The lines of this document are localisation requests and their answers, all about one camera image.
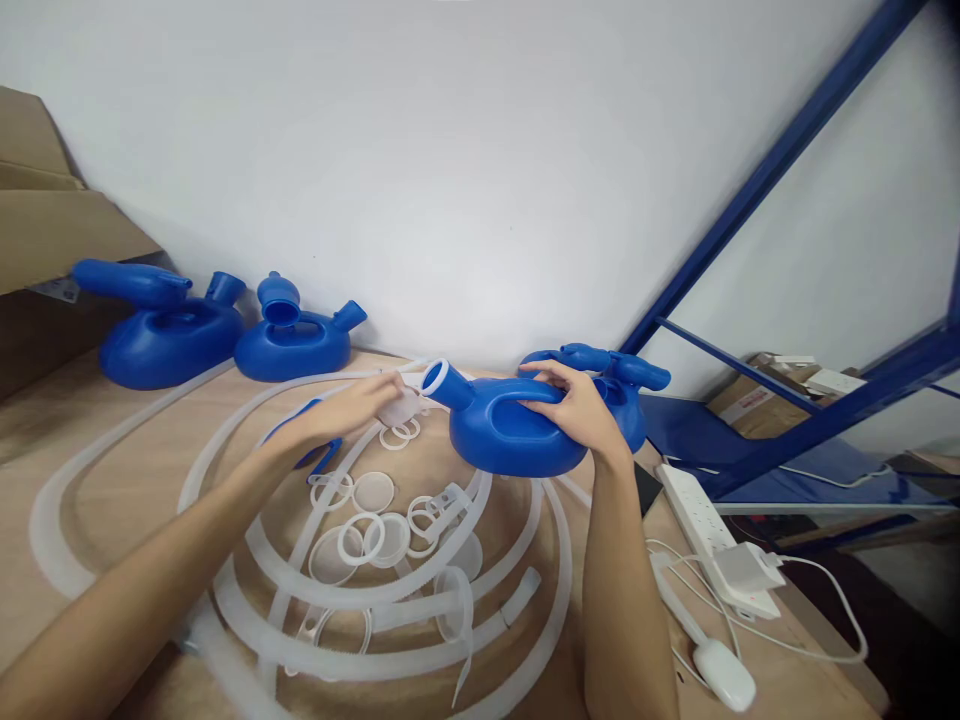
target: white wall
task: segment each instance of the white wall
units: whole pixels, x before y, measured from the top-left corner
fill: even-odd
[[[362,345],[505,369],[615,346],[877,5],[8,2],[0,83],[43,97],[198,284],[276,269],[309,309],[363,305]],[[898,43],[679,322],[844,366],[932,317],[960,227],[933,34]],[[673,392],[708,386],[713,361],[662,335]]]

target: plug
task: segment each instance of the plug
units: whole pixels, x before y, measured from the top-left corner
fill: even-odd
[[[774,553],[767,553],[753,543],[744,542],[718,550],[713,555],[717,568],[735,590],[752,593],[786,585],[777,568],[783,565]]]

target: white power strip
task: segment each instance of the white power strip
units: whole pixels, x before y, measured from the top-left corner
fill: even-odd
[[[720,599],[767,620],[780,617],[780,610],[769,592],[764,590],[747,593],[735,590],[724,579],[717,564],[712,562],[714,553],[732,548],[737,542],[723,524],[720,514],[700,486],[700,481],[690,473],[670,465],[659,466],[656,474],[663,483],[667,499],[670,500],[673,512],[693,552],[702,558],[711,558],[704,562],[702,567]]]

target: wooden table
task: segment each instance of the wooden table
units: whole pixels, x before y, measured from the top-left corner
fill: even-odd
[[[395,358],[356,353],[350,369],[390,367]],[[152,530],[173,516],[180,486],[193,459],[214,430],[241,404],[262,391],[264,385],[230,370],[187,398],[174,404],[122,441],[86,477],[74,483],[64,502],[63,525],[67,539],[81,560],[102,572]],[[33,561],[27,519],[37,491],[50,475],[78,450],[136,410],[162,394],[117,387],[103,378],[93,354],[61,368],[0,406],[0,483],[4,502],[0,508],[0,557],[4,568],[0,600],[0,667],[13,658],[66,605],[46,582]],[[247,453],[253,444],[288,412],[319,393],[318,386],[291,390],[274,398],[248,420],[231,439],[215,463],[207,486]],[[352,474],[369,470],[387,472],[398,492],[392,509],[405,512],[409,501],[421,494],[436,494],[447,483],[466,485],[472,468],[455,453],[447,431],[447,415],[434,411],[423,421],[421,436],[402,452],[387,452],[376,441],[363,453]],[[638,459],[652,468],[658,462],[649,446]],[[286,557],[308,513],[304,477],[292,473],[264,510],[267,534]],[[593,482],[588,457],[571,476],[588,491]],[[514,543],[529,508],[529,483],[495,479],[488,507],[477,526],[483,544],[484,568],[489,568]],[[581,587],[588,512],[560,487],[573,539],[574,592],[560,643],[543,676],[521,702],[514,717],[585,718],[581,697],[582,641]],[[333,527],[353,514],[350,503],[324,522]],[[669,504],[658,498],[644,520],[647,537],[661,539],[680,552],[688,546]],[[237,549],[238,573],[251,602],[264,615],[273,586],[254,565],[245,545]],[[498,641],[474,658],[458,709],[467,707],[494,690],[527,655],[543,627],[553,602],[557,581],[557,535],[544,502],[536,539],[524,560],[477,607],[477,622],[486,619],[512,592],[524,569],[532,565],[542,577],[541,589],[517,623]],[[361,568],[351,584],[386,582],[392,571]],[[708,635],[728,641],[721,616],[707,608],[677,583],[681,597]],[[817,648],[817,643],[794,615],[781,604],[783,617],[760,621],[768,634]],[[294,603],[286,625],[295,632],[305,607]],[[689,657],[690,641],[671,617],[673,644]],[[324,631],[324,647],[355,651],[362,631],[359,613],[333,616]],[[746,632],[739,634],[743,657],[757,682],[758,695],[744,717],[876,718],[877,715],[842,672],[828,663],[812,662],[782,650]],[[421,647],[441,642],[432,624],[401,628],[375,635],[371,653]],[[244,648],[251,658],[252,653]],[[282,673],[280,700],[300,717],[381,718],[446,717],[459,674],[459,665],[430,675],[375,684],[328,685],[313,678],[289,679]],[[733,717],[677,664],[677,683],[685,718]],[[171,645],[151,667],[118,709],[117,717],[231,718],[233,709],[203,668],[190,655]]]

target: electrical cord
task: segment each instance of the electrical cord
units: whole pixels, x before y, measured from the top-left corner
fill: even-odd
[[[670,547],[669,545],[667,545],[665,542],[663,542],[663,541],[661,541],[661,540],[657,540],[656,538],[647,538],[646,542],[647,542],[647,543],[653,543],[653,544],[655,544],[655,545],[662,545],[663,547],[665,547],[667,550],[669,550],[670,552],[672,552],[674,555],[676,555],[676,556],[679,558],[678,560],[674,561],[673,563],[671,563],[671,564],[668,565],[667,567],[670,569],[670,572],[672,572],[674,575],[676,575],[676,576],[677,576],[678,578],[680,578],[681,580],[683,580],[683,578],[680,576],[680,573],[678,573],[678,572],[673,568],[673,565],[676,565],[676,564],[679,564],[679,563],[682,562],[684,565],[686,565],[687,567],[689,567],[689,568],[692,569],[692,568],[693,568],[693,565],[690,564],[690,562],[689,562],[690,560],[696,560],[697,562],[703,562],[698,555],[681,555],[681,554],[678,553],[676,550],[674,550],[672,547]],[[653,551],[650,550],[649,548],[647,549],[647,552],[649,552],[651,555],[653,554]],[[740,641],[737,639],[737,633],[736,633],[736,631],[733,629],[733,624],[730,622],[730,621],[731,621],[731,617],[730,617],[729,613],[727,613],[727,608],[726,608],[726,606],[723,604],[723,601],[720,600],[720,597],[719,597],[719,596],[717,595],[717,593],[714,591],[714,589],[713,589],[713,587],[710,585],[710,583],[704,582],[704,585],[706,585],[707,590],[710,591],[710,594],[713,595],[714,600],[716,600],[716,601],[717,601],[717,604],[720,606],[719,611],[723,614],[724,619],[727,621],[727,628],[730,630],[730,639],[731,639],[731,641],[733,642],[733,652],[734,652],[734,654],[737,656],[737,660],[741,660],[741,661],[742,661],[742,660],[743,660],[743,656],[742,656],[741,653],[740,653]]]
[[[676,461],[678,461],[678,462],[687,462],[687,461],[683,460],[683,458],[678,458],[678,457],[675,457],[675,456],[673,456],[673,455],[664,455],[663,457],[664,457],[665,460],[676,460]],[[796,473],[797,475],[803,475],[804,477],[808,477],[808,478],[810,478],[811,480],[819,480],[820,482],[825,482],[825,483],[827,483],[828,485],[833,485],[834,487],[843,488],[843,489],[845,489],[845,490],[852,490],[853,488],[860,487],[860,486],[863,485],[864,483],[870,482],[870,481],[873,480],[874,478],[882,477],[883,475],[887,475],[887,474],[892,473],[892,472],[894,471],[892,467],[890,467],[889,465],[887,465],[887,463],[883,463],[883,464],[881,465],[881,467],[880,467],[879,470],[875,470],[875,471],[872,472],[872,473],[866,473],[865,475],[861,475],[861,476],[858,477],[856,480],[854,480],[852,483],[838,483],[836,480],[831,480],[830,478],[825,478],[825,477],[823,477],[822,475],[816,475],[816,474],[814,474],[814,473],[809,473],[809,472],[807,472],[806,470],[798,470],[797,468],[787,467],[786,465],[778,465],[777,467],[779,467],[781,470],[786,470],[787,472]],[[711,470],[710,468],[700,468],[700,467],[698,467],[697,470],[700,470],[701,472],[710,473],[711,475],[719,475],[719,474],[720,474],[720,471],[719,471],[719,470]]]
[[[680,553],[678,553],[676,550],[674,550],[672,547],[670,547],[666,543],[661,542],[660,540],[650,538],[647,540],[647,542],[654,542],[658,545],[662,545],[663,547],[667,548],[670,552],[672,552],[674,555],[676,555],[678,558],[683,558],[683,556]],[[813,652],[805,648],[797,647],[796,645],[791,645],[790,643],[785,643],[782,640],[778,640],[775,637],[771,637],[767,635],[766,633],[762,633],[756,628],[753,628],[745,623],[740,622],[735,617],[731,618],[727,614],[723,603],[720,601],[720,599],[717,597],[717,594],[714,592],[713,588],[710,586],[710,583],[707,582],[707,580],[697,571],[695,567],[693,567],[693,565],[689,563],[689,561],[683,560],[683,564],[686,565],[688,568],[690,568],[690,571],[697,577],[697,579],[700,582],[702,582],[707,587],[708,590],[710,590],[710,594],[713,595],[714,598],[716,598],[719,605],[714,605],[712,602],[710,602],[710,600],[705,598],[700,593],[700,591],[698,591],[695,587],[693,587],[693,585],[691,585],[685,577],[683,577],[680,573],[678,573],[675,568],[671,567],[670,572],[672,572],[674,575],[680,578],[680,582],[686,585],[687,588],[690,591],[692,591],[694,595],[696,595],[698,598],[700,598],[703,602],[705,602],[707,605],[712,607],[717,612],[723,613],[723,615],[727,617],[728,620],[732,620],[736,625],[739,625],[744,630],[751,632],[754,635],[757,635],[758,637],[762,637],[764,640],[772,642],[774,645],[779,645],[780,647],[786,650],[792,650],[795,653],[798,653],[800,655],[805,655],[806,657],[812,658],[814,660],[820,660],[822,662],[833,662],[833,663],[837,663],[838,665],[854,665],[856,663],[863,662],[867,657],[867,653],[869,652],[869,648],[867,646],[867,638],[864,636],[863,630],[860,628],[860,624],[857,622],[857,619],[853,614],[853,609],[850,607],[850,603],[847,601],[847,596],[844,594],[843,589],[840,587],[840,583],[837,582],[837,579],[833,576],[833,573],[831,573],[829,570],[827,570],[825,567],[823,567],[819,563],[813,562],[812,560],[806,560],[805,558],[791,557],[787,555],[780,555],[779,557],[781,560],[788,561],[788,562],[800,562],[805,565],[813,565],[814,567],[820,568],[821,570],[823,570],[823,572],[827,574],[827,577],[830,578],[830,582],[833,583],[833,587],[836,589],[837,594],[840,596],[840,602],[843,604],[843,609],[846,610],[847,617],[850,618],[850,624],[853,625],[854,632],[856,632],[857,634],[857,641],[860,643],[860,650],[855,655],[852,655],[849,657],[834,657],[832,655],[824,655],[823,653]]]

